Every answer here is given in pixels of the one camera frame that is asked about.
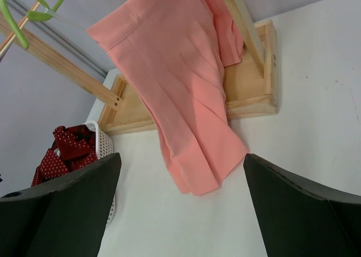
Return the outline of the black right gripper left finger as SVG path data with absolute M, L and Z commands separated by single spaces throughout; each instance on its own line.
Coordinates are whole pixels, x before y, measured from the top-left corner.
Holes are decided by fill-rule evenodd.
M 1 197 L 1 256 L 97 256 L 121 170 L 113 153 Z

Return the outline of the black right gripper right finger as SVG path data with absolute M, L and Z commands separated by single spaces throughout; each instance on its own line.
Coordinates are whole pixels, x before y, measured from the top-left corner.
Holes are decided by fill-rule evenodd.
M 243 166 L 268 256 L 360 256 L 360 196 L 255 154 Z

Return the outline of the red polka dot skirt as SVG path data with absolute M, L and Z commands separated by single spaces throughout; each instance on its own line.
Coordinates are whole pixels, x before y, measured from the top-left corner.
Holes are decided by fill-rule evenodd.
M 79 170 L 95 161 L 96 135 L 86 125 L 59 126 L 54 142 L 36 168 L 31 185 L 36 186 Z

